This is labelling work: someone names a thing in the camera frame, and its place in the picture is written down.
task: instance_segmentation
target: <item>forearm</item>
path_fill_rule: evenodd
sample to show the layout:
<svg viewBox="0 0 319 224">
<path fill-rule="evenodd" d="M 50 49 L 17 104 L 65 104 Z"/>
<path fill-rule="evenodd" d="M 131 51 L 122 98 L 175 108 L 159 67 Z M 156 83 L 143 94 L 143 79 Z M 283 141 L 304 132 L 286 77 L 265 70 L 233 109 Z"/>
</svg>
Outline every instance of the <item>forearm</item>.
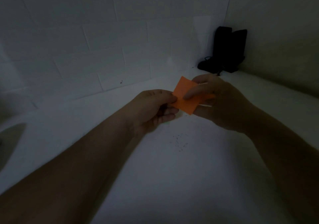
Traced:
<svg viewBox="0 0 319 224">
<path fill-rule="evenodd" d="M 79 223 L 132 135 L 115 113 L 0 196 L 2 223 Z"/>
<path fill-rule="evenodd" d="M 246 132 L 304 223 L 319 222 L 319 152 L 281 122 L 257 109 Z"/>
</svg>

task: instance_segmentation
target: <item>pair of boots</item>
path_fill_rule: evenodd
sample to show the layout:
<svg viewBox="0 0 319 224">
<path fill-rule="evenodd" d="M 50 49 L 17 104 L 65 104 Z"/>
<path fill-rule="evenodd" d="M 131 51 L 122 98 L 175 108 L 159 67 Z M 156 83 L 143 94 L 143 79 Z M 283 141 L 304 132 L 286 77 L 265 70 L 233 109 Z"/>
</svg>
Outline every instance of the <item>pair of boots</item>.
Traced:
<svg viewBox="0 0 319 224">
<path fill-rule="evenodd" d="M 246 37 L 246 29 L 232 32 L 232 28 L 218 27 L 214 36 L 213 56 L 206 57 L 197 68 L 217 75 L 223 70 L 229 73 L 237 71 L 237 66 L 245 59 Z"/>
</svg>

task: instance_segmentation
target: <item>person's right arm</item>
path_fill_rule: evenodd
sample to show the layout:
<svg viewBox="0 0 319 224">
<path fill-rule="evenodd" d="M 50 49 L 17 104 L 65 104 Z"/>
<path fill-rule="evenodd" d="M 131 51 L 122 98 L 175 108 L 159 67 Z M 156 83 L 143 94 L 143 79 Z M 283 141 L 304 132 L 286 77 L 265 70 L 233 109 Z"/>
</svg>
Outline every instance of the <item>person's right arm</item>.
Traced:
<svg viewBox="0 0 319 224">
<path fill-rule="evenodd" d="M 204 102 L 209 106 L 199 105 L 194 114 L 246 134 L 275 178 L 292 214 L 301 223 L 319 223 L 319 151 L 219 77 L 206 74 L 193 81 L 199 85 L 184 99 L 200 93 L 216 95 Z"/>
</svg>

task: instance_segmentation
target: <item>person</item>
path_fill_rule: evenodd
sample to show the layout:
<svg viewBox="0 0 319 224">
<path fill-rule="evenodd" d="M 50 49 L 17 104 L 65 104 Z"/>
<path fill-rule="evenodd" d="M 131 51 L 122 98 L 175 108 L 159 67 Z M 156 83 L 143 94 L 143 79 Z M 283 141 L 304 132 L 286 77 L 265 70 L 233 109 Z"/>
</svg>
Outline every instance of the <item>person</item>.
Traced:
<svg viewBox="0 0 319 224">
<path fill-rule="evenodd" d="M 292 213 L 319 223 L 319 153 L 285 125 L 258 109 L 231 84 L 205 74 L 193 79 L 189 99 L 213 93 L 194 114 L 246 134 L 272 173 Z M 81 223 L 126 145 L 175 118 L 171 92 L 141 92 L 122 109 L 0 196 L 1 223 Z"/>
</svg>

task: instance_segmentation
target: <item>person's right hand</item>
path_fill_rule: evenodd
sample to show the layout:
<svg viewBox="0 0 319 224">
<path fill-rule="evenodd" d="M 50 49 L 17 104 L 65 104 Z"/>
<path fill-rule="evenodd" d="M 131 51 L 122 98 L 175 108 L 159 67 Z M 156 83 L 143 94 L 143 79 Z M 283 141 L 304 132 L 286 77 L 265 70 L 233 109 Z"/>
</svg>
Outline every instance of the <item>person's right hand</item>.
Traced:
<svg viewBox="0 0 319 224">
<path fill-rule="evenodd" d="M 259 109 L 248 101 L 238 89 L 213 74 L 199 75 L 192 81 L 199 85 L 185 94 L 185 100 L 202 93 L 216 95 L 215 99 L 201 103 L 209 106 L 199 105 L 194 111 L 195 115 L 209 119 L 227 130 L 240 133 L 249 131 Z"/>
</svg>

